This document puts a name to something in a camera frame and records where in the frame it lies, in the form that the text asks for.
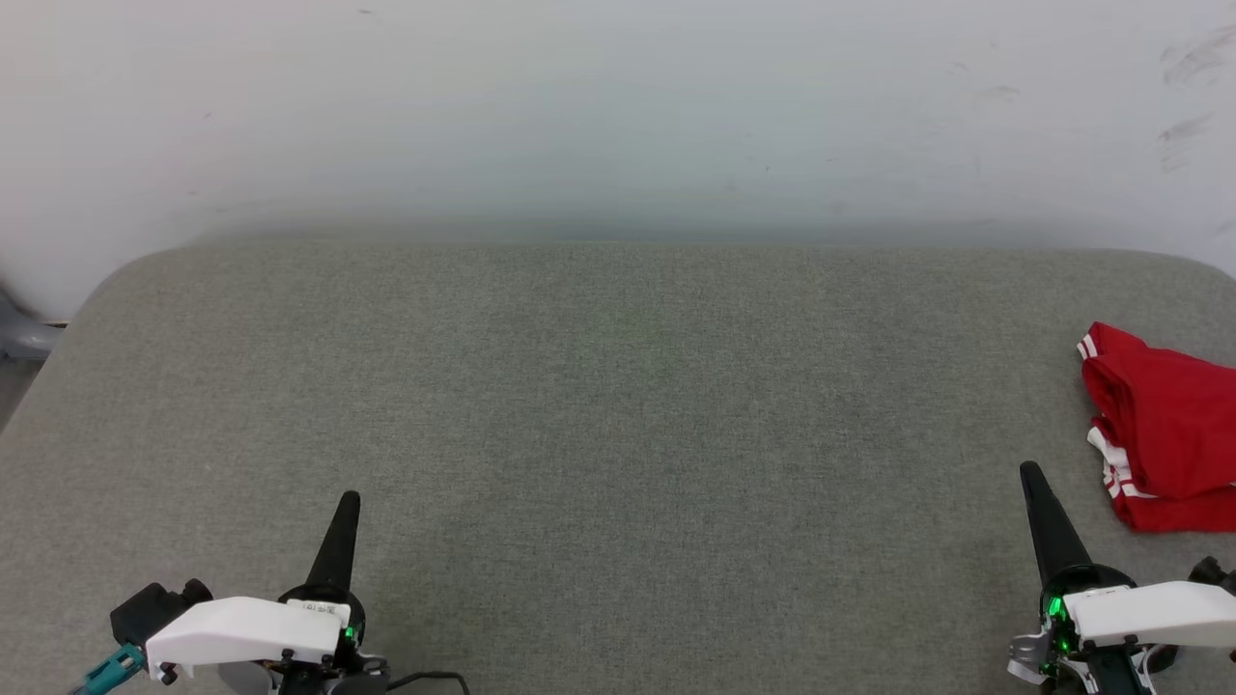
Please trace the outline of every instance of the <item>white stripe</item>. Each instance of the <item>white stripe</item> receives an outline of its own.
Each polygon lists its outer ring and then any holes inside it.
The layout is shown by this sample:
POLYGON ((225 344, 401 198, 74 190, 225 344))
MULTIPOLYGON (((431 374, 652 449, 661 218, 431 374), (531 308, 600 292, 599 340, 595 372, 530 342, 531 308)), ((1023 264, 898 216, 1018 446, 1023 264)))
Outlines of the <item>white stripe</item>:
POLYGON ((1128 465, 1128 451, 1125 451, 1120 446, 1114 446, 1096 427, 1090 428, 1090 432, 1085 435, 1085 440, 1103 454, 1103 463, 1110 466, 1116 480, 1122 482, 1133 480, 1133 469, 1128 465))
POLYGON ((1147 493, 1142 492, 1141 490, 1137 490, 1136 487, 1133 487, 1132 482, 1126 482, 1126 484, 1121 485, 1120 486, 1120 491, 1124 492, 1125 495, 1130 496, 1130 497, 1143 497, 1146 500, 1157 500, 1156 496, 1147 495, 1147 493))

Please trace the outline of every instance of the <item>robotic arm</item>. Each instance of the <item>robotic arm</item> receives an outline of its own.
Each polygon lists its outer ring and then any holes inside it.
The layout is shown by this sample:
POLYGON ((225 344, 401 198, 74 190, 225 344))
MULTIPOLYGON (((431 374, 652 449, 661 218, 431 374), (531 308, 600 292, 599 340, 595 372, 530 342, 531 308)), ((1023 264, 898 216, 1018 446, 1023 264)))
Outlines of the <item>robotic arm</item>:
MULTIPOLYGON (((1236 575, 1214 558, 1188 581, 1140 587, 1090 560, 1037 464, 1021 465, 1021 481, 1042 627, 1012 639, 1010 673, 1054 695, 1154 695, 1151 675, 1178 646, 1236 647, 1236 575)), ((376 695, 421 678, 455 679, 467 695, 456 673, 391 680, 384 658, 361 652, 365 608, 350 590, 360 513, 360 495, 344 493, 308 579, 276 601, 214 600, 195 579, 180 594, 142 589, 111 612, 120 649, 70 695, 103 695, 143 670, 171 685, 206 664, 239 695, 376 695)))
POLYGON ((1043 693, 1153 695, 1180 646, 1236 647, 1236 576, 1214 558, 1188 581, 1137 586, 1094 564, 1038 464, 1021 465, 1043 590, 1037 634, 1014 638, 1009 672, 1043 693))
POLYGON ((352 595, 352 556, 361 497, 346 492, 304 584, 277 601, 235 596, 215 600, 198 580, 180 594, 152 584, 111 612, 120 650, 85 676, 73 695, 101 695, 146 670, 171 685, 178 669, 219 664, 219 675, 239 695, 371 695, 420 678, 391 680, 387 660, 361 652, 365 607, 352 595))

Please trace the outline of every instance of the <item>black cable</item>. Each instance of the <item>black cable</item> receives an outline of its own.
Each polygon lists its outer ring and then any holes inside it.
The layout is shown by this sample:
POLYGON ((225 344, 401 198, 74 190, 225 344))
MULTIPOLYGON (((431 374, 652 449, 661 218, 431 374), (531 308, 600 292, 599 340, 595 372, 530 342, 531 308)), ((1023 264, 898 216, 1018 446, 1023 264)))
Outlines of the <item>black cable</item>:
POLYGON ((464 681, 464 676, 452 670, 424 670, 424 672, 409 673, 408 675, 398 680, 392 680, 389 684, 387 684, 387 693, 394 690, 396 688, 403 688, 404 685, 408 685, 413 680, 420 680, 423 678, 433 678, 438 680, 451 680, 451 679, 457 680, 460 681, 460 689, 464 690, 464 695, 472 695, 472 693, 467 689, 467 683, 464 681))

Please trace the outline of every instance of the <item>metal bracket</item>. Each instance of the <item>metal bracket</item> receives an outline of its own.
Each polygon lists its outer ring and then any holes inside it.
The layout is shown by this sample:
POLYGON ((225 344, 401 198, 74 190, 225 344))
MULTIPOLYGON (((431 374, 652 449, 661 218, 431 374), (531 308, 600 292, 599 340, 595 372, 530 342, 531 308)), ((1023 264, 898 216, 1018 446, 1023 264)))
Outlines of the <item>metal bracket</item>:
POLYGON ((0 356, 46 360, 63 331, 63 328, 44 325, 22 314, 0 294, 0 356))

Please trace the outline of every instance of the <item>gray fabric surface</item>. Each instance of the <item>gray fabric surface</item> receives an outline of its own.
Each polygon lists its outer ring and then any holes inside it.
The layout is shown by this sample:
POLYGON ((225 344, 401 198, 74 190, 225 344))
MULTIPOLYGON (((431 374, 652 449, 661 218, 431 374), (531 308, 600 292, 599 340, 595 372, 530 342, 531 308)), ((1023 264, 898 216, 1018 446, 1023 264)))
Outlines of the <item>gray fabric surface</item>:
MULTIPOLYGON (((276 597, 355 487, 366 647, 398 673, 457 669, 478 694, 1033 693, 1005 673, 1038 591, 1023 459, 1098 561, 1143 582, 1236 565, 1230 535, 1112 514, 1074 350, 1093 320, 1236 365, 1236 283, 1141 254, 138 261, 0 437, 6 690, 67 689, 146 582, 276 597)), ((1234 683, 1194 650, 1161 691, 1234 683)))

